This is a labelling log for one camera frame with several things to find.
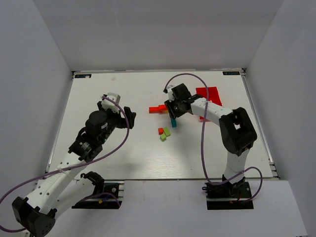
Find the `teal long block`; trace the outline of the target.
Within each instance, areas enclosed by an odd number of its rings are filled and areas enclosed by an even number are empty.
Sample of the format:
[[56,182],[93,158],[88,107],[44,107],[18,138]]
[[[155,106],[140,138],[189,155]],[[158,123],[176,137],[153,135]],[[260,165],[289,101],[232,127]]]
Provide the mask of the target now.
[[176,119],[171,119],[171,126],[172,128],[176,128],[177,127],[177,122],[176,122]]

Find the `red wide block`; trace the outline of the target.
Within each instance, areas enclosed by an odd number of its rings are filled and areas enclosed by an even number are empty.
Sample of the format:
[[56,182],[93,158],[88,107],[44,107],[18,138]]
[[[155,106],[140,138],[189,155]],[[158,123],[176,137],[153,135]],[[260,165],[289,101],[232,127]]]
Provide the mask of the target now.
[[168,112],[168,109],[167,109],[166,105],[159,105],[159,106],[158,106],[158,112],[159,112],[160,114],[167,113],[167,112]]

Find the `red long block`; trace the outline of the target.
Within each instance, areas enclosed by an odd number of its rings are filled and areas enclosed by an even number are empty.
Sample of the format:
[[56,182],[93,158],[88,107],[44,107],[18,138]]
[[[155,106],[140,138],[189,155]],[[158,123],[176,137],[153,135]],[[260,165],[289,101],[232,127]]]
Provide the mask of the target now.
[[149,107],[149,113],[150,114],[159,114],[160,109],[159,109],[159,107]]

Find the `light green small block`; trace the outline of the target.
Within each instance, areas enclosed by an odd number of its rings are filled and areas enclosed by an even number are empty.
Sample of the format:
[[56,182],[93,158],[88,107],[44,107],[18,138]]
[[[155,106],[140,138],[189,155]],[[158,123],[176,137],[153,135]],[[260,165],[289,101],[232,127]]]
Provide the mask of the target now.
[[167,136],[163,133],[163,134],[161,134],[161,135],[159,136],[159,138],[160,138],[161,141],[165,141],[166,138],[167,138]]

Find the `red plastic tray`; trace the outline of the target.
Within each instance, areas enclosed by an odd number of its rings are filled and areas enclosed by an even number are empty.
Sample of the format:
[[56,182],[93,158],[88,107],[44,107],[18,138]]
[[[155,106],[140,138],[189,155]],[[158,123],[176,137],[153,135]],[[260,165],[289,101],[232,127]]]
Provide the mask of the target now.
[[206,121],[211,121],[219,125],[220,112],[222,110],[222,102],[219,97],[217,87],[197,87],[196,93],[205,99],[209,99],[207,105]]

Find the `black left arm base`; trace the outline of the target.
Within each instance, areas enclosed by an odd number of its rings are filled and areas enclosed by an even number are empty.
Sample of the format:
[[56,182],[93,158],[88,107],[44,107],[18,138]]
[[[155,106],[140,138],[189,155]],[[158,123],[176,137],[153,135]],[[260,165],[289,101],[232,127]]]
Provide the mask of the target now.
[[90,198],[77,202],[71,209],[106,209],[118,210],[124,195],[124,182],[104,182],[103,189],[93,192]]

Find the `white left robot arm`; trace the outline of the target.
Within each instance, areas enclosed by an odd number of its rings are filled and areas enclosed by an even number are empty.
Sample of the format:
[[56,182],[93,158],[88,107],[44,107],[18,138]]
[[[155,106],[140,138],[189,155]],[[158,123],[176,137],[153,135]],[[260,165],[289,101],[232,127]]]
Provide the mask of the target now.
[[134,127],[136,113],[129,107],[121,108],[108,98],[98,102],[98,110],[89,115],[68,153],[56,170],[48,173],[45,181],[25,198],[17,197],[12,208],[16,220],[35,237],[49,233],[61,213],[57,202],[72,180],[103,150],[102,146],[116,129]]

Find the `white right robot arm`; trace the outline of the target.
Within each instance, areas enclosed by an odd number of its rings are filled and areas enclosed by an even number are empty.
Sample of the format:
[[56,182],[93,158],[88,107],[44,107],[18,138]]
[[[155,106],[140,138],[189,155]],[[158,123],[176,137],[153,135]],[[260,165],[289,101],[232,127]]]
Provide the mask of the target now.
[[164,104],[172,119],[190,113],[219,126],[222,143],[227,150],[227,163],[222,182],[213,183],[211,187],[221,195],[233,196],[244,183],[246,158],[257,140],[247,111],[242,107],[234,110],[225,108],[199,94],[192,95],[183,83],[166,87],[164,93],[168,95]]

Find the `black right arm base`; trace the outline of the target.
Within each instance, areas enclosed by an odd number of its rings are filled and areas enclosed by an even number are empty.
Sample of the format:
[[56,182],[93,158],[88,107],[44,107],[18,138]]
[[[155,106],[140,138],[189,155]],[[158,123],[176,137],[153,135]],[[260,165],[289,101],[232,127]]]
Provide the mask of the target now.
[[202,190],[206,194],[207,210],[251,210],[254,209],[250,185],[244,182],[229,189],[228,184],[213,186],[205,183]]

